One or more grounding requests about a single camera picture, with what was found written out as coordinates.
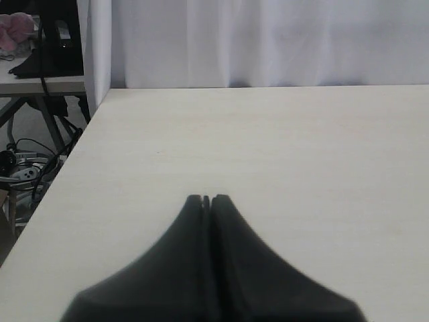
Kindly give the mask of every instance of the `pink stuffed toy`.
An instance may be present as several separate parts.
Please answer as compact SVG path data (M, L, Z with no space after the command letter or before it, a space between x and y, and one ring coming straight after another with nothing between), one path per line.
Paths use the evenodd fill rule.
M33 18L23 12L0 15L0 48L12 52L34 31Z

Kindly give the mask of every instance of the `white curtain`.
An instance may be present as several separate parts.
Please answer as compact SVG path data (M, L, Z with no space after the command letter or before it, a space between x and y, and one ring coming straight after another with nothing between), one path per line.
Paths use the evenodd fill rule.
M428 0L79 1L96 104L109 86L429 83Z

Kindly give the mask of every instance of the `desk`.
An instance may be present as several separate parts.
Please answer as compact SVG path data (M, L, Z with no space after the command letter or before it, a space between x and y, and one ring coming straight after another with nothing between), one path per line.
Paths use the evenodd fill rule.
M2 322L58 321L191 193L229 194L368 321L427 320L428 106L428 86L110 90L0 269Z
M9 70L20 65L25 59L16 58L11 62L0 60L0 97L12 97L10 102L0 110L0 126L3 126L9 119L13 118L13 115L26 102L27 97L35 97L56 149L60 150L64 146L64 141L54 116L49 113L42 99L45 93L40 79L20 79L13 74L9 74ZM52 95L86 95L83 76L50 77L46 78L46 84Z

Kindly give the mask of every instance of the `floor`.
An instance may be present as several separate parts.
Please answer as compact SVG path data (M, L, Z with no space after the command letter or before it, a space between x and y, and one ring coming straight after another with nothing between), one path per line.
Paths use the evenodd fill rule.
M77 127L81 127L84 129L86 127L86 122L82 113L80 112L80 108L78 106L78 99L76 97L67 97L68 103L68 120L72 122ZM8 98L0 98L0 108L4 106L9 101ZM59 124L60 131L63 134L63 138L66 143L69 141L69 138L64 130L64 128ZM54 143L49 134L48 128L44 122L42 114L32 109L29 105L25 104L16 114L13 122L13 136L15 141L20 138L31 138L34 140L43 143L47 147L54 150ZM6 145L9 143L7 138L7 125L4 125L0 128L0 151L6 150ZM33 142L22 141L19 143L19 149L22 150L31 150L31 151L39 151L45 152L43 147L38 146ZM2 265L2 250L8 252L10 245L10 240L8 238L1 238L0 236L0 266Z

